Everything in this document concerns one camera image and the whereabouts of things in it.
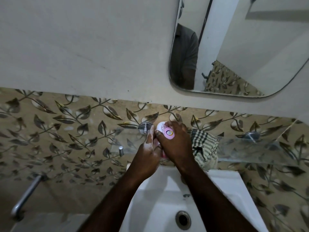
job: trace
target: towel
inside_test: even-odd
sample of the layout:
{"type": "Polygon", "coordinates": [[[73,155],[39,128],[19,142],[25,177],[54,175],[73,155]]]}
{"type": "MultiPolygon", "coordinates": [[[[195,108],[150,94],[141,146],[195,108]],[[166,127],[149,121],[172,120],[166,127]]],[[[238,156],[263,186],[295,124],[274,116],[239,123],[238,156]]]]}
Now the towel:
{"type": "Polygon", "coordinates": [[[204,170],[216,169],[218,164],[218,139],[203,130],[191,132],[192,150],[195,161],[204,170]]]}

